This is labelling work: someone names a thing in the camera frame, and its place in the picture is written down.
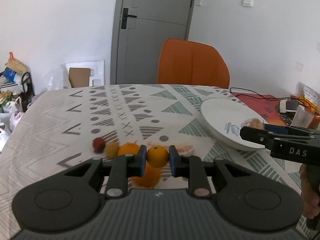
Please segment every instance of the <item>door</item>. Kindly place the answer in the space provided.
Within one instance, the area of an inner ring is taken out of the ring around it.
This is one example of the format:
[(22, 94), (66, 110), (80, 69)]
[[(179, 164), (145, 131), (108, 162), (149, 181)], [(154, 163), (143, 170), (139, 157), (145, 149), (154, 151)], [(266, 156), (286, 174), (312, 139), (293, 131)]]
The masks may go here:
[(192, 0), (123, 0), (117, 84), (153, 84), (162, 44), (185, 39)]

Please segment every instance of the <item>orange chair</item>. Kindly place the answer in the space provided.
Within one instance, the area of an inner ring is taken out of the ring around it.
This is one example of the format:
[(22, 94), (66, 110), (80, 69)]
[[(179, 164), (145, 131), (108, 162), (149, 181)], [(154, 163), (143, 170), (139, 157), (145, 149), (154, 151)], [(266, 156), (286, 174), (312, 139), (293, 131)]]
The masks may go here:
[(168, 39), (158, 62), (158, 84), (216, 86), (227, 89), (227, 65), (215, 48), (192, 41)]

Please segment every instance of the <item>plate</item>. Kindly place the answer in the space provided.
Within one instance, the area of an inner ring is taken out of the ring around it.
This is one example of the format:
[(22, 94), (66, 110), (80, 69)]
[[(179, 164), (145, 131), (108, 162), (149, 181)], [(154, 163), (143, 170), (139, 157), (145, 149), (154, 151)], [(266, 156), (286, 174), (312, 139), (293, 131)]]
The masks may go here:
[(249, 107), (228, 99), (210, 98), (201, 105), (201, 113), (207, 128), (218, 140), (241, 151), (264, 149), (264, 145), (242, 140), (239, 133), (243, 121), (258, 118), (267, 123)]

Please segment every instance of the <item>round metal bolt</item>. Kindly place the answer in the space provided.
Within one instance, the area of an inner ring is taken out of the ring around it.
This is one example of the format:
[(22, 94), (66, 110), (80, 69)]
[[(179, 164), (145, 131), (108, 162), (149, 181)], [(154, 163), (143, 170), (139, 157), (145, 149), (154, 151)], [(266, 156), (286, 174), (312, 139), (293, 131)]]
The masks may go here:
[(197, 188), (194, 191), (194, 194), (198, 197), (206, 197), (210, 194), (210, 191), (206, 188)]
[(119, 188), (111, 188), (107, 190), (107, 195), (110, 197), (119, 197), (122, 195), (122, 190)]

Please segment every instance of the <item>red fruit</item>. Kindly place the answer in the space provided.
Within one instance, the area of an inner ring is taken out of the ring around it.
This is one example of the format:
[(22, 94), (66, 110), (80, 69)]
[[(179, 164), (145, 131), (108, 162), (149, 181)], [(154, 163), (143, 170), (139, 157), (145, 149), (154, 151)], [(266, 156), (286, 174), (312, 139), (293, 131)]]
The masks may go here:
[(92, 147), (94, 148), (95, 152), (102, 152), (106, 147), (106, 143), (104, 142), (104, 139), (97, 137), (92, 141)]

